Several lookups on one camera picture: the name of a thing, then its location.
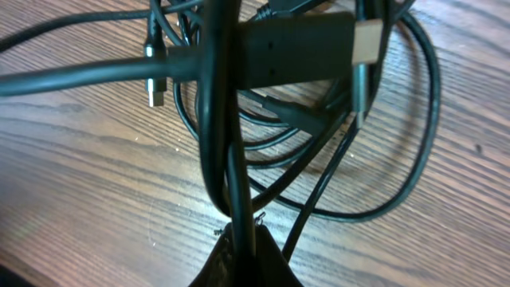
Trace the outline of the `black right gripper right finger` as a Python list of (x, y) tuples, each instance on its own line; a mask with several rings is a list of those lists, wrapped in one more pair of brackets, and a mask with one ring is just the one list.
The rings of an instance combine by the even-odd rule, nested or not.
[(262, 287), (302, 287), (264, 225), (255, 226), (257, 285)]

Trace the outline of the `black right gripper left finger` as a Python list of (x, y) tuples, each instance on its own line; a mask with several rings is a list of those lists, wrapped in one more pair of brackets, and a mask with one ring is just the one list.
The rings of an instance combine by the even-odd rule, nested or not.
[(237, 267), (237, 247), (233, 238), (233, 227), (227, 223), (214, 245), (204, 266), (190, 287), (234, 287)]

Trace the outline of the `black USB cable thick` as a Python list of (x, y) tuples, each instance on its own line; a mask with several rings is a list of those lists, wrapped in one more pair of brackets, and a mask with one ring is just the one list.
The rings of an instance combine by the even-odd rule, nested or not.
[(117, 81), (158, 80), (198, 84), (198, 142), (202, 176), (213, 204), (233, 222), (240, 254), (256, 249), (253, 212), (292, 182), (286, 175), (263, 195), (249, 193), (237, 94), (254, 88), (340, 77), (380, 59), (383, 23), (341, 12), (240, 22), (237, 1), (204, 2), (196, 46), (174, 45), (144, 57), (5, 75), (1, 94), (34, 93)]

